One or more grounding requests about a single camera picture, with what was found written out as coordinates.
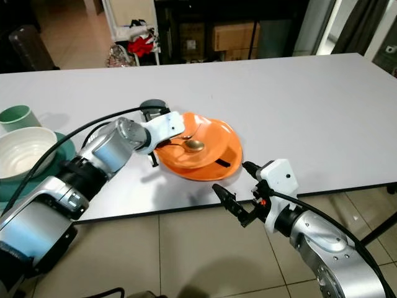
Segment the green cup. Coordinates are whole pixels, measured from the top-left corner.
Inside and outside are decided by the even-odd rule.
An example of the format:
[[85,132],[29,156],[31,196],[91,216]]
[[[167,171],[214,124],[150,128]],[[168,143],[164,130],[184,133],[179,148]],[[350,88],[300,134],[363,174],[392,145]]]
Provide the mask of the green cup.
[[9,107],[0,113],[0,124],[7,132],[24,127],[42,126],[30,107],[20,105]]

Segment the floor tile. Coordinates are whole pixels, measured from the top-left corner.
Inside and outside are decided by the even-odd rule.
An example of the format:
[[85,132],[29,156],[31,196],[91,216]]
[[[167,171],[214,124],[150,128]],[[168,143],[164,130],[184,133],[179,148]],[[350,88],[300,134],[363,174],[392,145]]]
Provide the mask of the floor tile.
[[23,291],[26,296],[25,298],[33,298],[34,290],[36,288],[38,278],[30,278],[23,281],[23,283],[18,287],[18,290]]
[[290,294],[287,291],[287,287],[284,286],[284,287],[275,287],[273,289],[256,291],[241,295],[233,295],[228,297],[229,298],[264,298],[264,297],[290,298]]
[[397,266],[395,264],[382,265],[380,269],[387,283],[397,295]]
[[397,261],[397,225],[394,225],[378,238],[393,261]]
[[[344,193],[306,197],[303,198],[303,201],[330,215],[353,231],[359,238],[370,232],[369,226]],[[315,278],[311,269],[303,262],[299,253],[293,249],[288,239],[280,233],[269,233],[268,235],[287,284]],[[392,261],[378,241],[371,243],[368,249],[378,264]]]
[[161,289],[209,297],[284,285],[263,224],[242,228],[224,208],[160,215]]
[[105,67],[113,44],[104,12],[87,14],[82,1],[37,2],[40,34],[54,64],[61,69]]
[[[388,194],[385,187],[346,193],[372,229],[397,211],[397,195]],[[397,226],[379,238],[393,261],[397,261]]]
[[346,193],[371,228],[376,228],[397,211],[397,195],[385,187]]
[[114,287],[160,292],[158,216],[78,226],[78,239],[34,297],[85,297]]
[[287,284],[316,278],[287,239],[281,233],[268,233],[281,272]]
[[291,298],[322,298],[317,281],[300,282],[288,286]]

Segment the black cable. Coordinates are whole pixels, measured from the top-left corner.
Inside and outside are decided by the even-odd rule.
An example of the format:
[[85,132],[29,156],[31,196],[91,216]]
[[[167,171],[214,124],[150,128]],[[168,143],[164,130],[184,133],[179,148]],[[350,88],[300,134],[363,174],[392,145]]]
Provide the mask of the black cable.
[[389,284],[386,282],[385,277],[383,276],[379,265],[377,262],[373,259],[373,256],[370,254],[370,252],[367,250],[367,248],[361,243],[361,241],[352,233],[350,232],[347,228],[345,228],[343,225],[341,225],[339,222],[334,220],[332,217],[329,215],[325,214],[323,211],[313,207],[312,205],[309,205],[301,200],[298,200],[294,197],[290,197],[286,194],[281,194],[277,191],[270,190],[269,196],[276,196],[276,197],[281,197],[282,199],[285,199],[287,201],[290,201],[296,205],[299,205],[307,210],[312,211],[313,213],[323,217],[325,220],[328,222],[332,223],[335,225],[339,230],[344,232],[353,242],[355,245],[355,249],[357,252],[361,255],[361,257],[367,262],[368,265],[371,266],[375,274],[379,277],[380,282],[382,283],[382,286],[385,290],[385,294],[387,298],[396,298],[395,294],[391,290]]
[[79,127],[78,129],[72,131],[71,133],[69,133],[68,135],[65,135],[61,140],[57,141],[50,149],[48,149],[42,157],[40,157],[40,159],[35,163],[35,165],[33,166],[32,169],[30,169],[30,171],[26,174],[26,176],[24,177],[24,179],[21,181],[21,183],[19,184],[17,190],[14,192],[14,194],[12,195],[11,199],[8,201],[6,208],[3,210],[1,216],[3,216],[8,210],[10,210],[12,208],[12,206],[15,204],[16,200],[18,200],[19,195],[21,194],[21,192],[24,190],[24,188],[26,187],[26,184],[29,182],[29,180],[32,178],[32,176],[34,175],[34,173],[37,171],[38,167],[43,163],[43,161],[53,152],[55,151],[59,146],[61,146],[64,142],[66,142],[67,140],[69,140],[71,137],[73,137],[74,135],[78,134],[79,132],[83,131],[84,129],[102,122],[104,120],[113,118],[113,117],[117,117],[120,115],[124,115],[127,113],[131,113],[131,112],[136,112],[136,111],[142,111],[142,110],[147,110],[147,109],[164,109],[164,107],[161,106],[147,106],[147,107],[135,107],[133,109],[128,109],[128,110],[124,110],[121,112],[117,112],[117,113],[113,113],[107,116],[103,116],[101,118],[98,118],[96,120],[93,120],[91,122],[88,122],[87,124],[84,124],[83,126]]
[[258,21],[254,20],[254,27],[252,28],[251,41],[249,43],[248,60],[251,59],[252,48],[254,47],[254,40],[255,40],[255,33],[256,33],[257,23],[258,23]]
[[124,289],[122,288],[122,287],[115,287],[114,289],[111,289],[111,290],[108,290],[108,291],[105,291],[105,292],[102,292],[102,293],[98,293],[98,294],[95,294],[95,295],[92,295],[92,296],[87,296],[87,297],[84,297],[84,298],[103,298],[103,297],[106,297],[106,296],[109,296],[109,295],[112,295],[112,294],[115,294],[115,293],[120,293],[120,298],[124,298],[124,296],[125,296],[125,291],[124,291]]
[[91,135],[93,135],[94,132],[97,131],[97,129],[99,129],[99,128],[101,128],[102,126],[105,126],[105,125],[107,125],[107,124],[109,124],[109,123],[110,123],[110,121],[106,121],[106,122],[103,122],[103,123],[98,124],[97,126],[95,126],[95,127],[89,132],[89,134],[87,134],[86,138],[85,138],[84,141],[83,141],[83,144],[81,145],[81,149],[83,149],[83,148],[87,145],[87,142],[88,142],[89,138],[91,138]]

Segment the gold spoon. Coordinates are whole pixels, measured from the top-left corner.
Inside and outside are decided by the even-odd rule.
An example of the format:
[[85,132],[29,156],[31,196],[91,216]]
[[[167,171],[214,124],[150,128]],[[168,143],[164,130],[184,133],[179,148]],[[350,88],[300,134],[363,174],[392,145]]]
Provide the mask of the gold spoon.
[[204,149],[205,145],[198,140],[186,140],[182,143],[182,147],[184,147],[187,152],[200,152]]
[[175,138],[181,138],[182,140],[190,140],[196,134],[196,132],[199,130],[200,126],[201,126],[201,124],[198,125],[196,131],[191,135],[181,135],[180,137],[174,137],[171,140],[173,140]]

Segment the red component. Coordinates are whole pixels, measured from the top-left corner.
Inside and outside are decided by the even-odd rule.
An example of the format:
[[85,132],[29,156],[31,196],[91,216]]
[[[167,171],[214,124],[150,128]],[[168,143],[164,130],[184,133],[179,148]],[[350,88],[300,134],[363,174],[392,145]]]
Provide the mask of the red component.
[[135,53],[138,57],[148,54],[153,49],[153,42],[146,43],[151,37],[138,37],[134,42],[128,42],[127,50],[129,53]]

